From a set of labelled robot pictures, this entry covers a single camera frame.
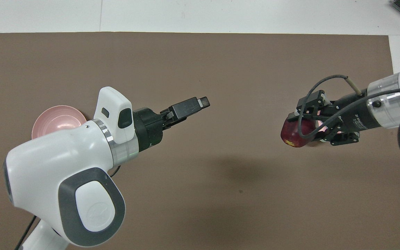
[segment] screw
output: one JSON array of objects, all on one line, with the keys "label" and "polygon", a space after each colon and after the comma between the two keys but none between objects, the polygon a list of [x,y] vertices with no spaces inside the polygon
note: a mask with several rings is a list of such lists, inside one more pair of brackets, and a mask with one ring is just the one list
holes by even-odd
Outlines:
[{"label": "screw", "polygon": [[375,108],[379,108],[380,106],[382,106],[382,102],[381,101],[373,101],[372,105]]}]

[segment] bowl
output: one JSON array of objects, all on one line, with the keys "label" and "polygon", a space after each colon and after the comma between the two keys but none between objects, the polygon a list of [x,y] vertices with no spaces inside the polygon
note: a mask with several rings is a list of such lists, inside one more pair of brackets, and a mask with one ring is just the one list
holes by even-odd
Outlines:
[{"label": "bowl", "polygon": [[33,124],[32,139],[58,130],[76,128],[86,122],[84,115],[71,106],[59,105],[44,111]]}]

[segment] red apple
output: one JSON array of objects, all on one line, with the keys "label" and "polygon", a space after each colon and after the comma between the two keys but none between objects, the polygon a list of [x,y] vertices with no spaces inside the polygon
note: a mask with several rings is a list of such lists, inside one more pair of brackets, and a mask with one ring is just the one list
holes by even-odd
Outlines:
[{"label": "red apple", "polygon": [[[281,131],[281,138],[284,141],[284,143],[295,148],[303,147],[313,140],[313,138],[305,139],[300,137],[299,130],[297,129],[298,123],[299,123],[298,120],[294,122],[288,122],[288,120],[285,119]],[[309,134],[315,129],[316,129],[316,123],[313,120],[302,119],[303,134]]]}]

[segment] white floor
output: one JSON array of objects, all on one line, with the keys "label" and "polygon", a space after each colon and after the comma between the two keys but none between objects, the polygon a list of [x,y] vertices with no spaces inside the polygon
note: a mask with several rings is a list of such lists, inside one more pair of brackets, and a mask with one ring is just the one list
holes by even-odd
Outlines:
[{"label": "white floor", "polygon": [[0,33],[98,31],[389,35],[400,71],[390,0],[0,0]]}]

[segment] cable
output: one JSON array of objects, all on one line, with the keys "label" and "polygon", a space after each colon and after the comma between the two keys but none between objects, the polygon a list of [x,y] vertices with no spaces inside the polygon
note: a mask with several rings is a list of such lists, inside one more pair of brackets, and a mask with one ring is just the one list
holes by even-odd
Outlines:
[{"label": "cable", "polygon": [[110,175],[111,178],[112,178],[112,176],[114,176],[114,175],[116,174],[116,172],[118,172],[118,170],[119,170],[120,167],[121,167],[121,165],[117,167],[117,169],[114,171],[113,174]]},{"label": "cable", "polygon": [[24,231],[24,234],[21,236],[21,239],[18,242],[18,245],[16,245],[15,250],[19,250],[19,247],[24,241],[24,238],[26,237],[27,233],[29,232],[30,228],[32,227],[33,223],[35,222],[36,215],[33,216],[32,220],[29,223],[29,226],[27,226],[26,231]]},{"label": "cable", "polygon": [[366,101],[366,100],[371,99],[371,98],[379,97],[379,96],[381,96],[381,95],[388,95],[388,94],[393,94],[393,93],[398,93],[398,92],[400,92],[400,89],[387,90],[387,91],[382,91],[382,92],[379,92],[379,93],[376,93],[376,94],[373,94],[373,95],[369,95],[369,96],[360,98],[359,100],[356,100],[356,101],[354,101],[354,102],[348,104],[348,105],[345,106],[343,109],[341,109],[341,110],[339,110],[338,112],[336,112],[336,113],[335,113],[334,115],[332,115],[328,120],[326,120],[324,123],[322,123],[322,125],[320,125],[318,128],[316,128],[316,129],[313,130],[311,133],[306,134],[306,135],[304,135],[304,134],[302,133],[302,126],[301,126],[301,125],[302,125],[301,122],[302,122],[302,117],[303,117],[303,110],[304,110],[303,107],[304,107],[304,105],[305,105],[305,103],[304,103],[304,104],[302,105],[302,109],[301,109],[300,114],[299,114],[299,122],[298,122],[298,124],[297,124],[297,129],[299,130],[299,131],[298,131],[298,132],[299,132],[299,136],[302,137],[302,138],[307,138],[307,139],[308,139],[308,138],[312,138],[313,136],[315,136],[315,135],[318,133],[319,130],[321,130],[322,128],[328,126],[328,124],[332,123],[335,119],[338,119],[338,117],[339,117],[341,114],[343,114],[343,113],[347,112],[348,110],[352,109],[353,107],[359,105],[361,102]]},{"label": "cable", "polygon": [[299,113],[299,122],[297,124],[297,129],[299,130],[299,136],[305,139],[311,138],[312,136],[315,135],[314,131],[307,134],[307,135],[303,135],[302,133],[302,117],[303,117],[303,113],[305,111],[305,105],[308,101],[308,98],[310,97],[310,95],[313,93],[313,91],[319,86],[321,85],[323,82],[328,81],[329,79],[333,79],[333,78],[343,78],[343,79],[348,79],[348,76],[345,75],[332,75],[332,76],[327,76],[324,79],[320,80],[319,82],[317,82],[312,88],[311,90],[308,92],[308,94],[305,96],[301,109],[300,109],[300,113]]}]

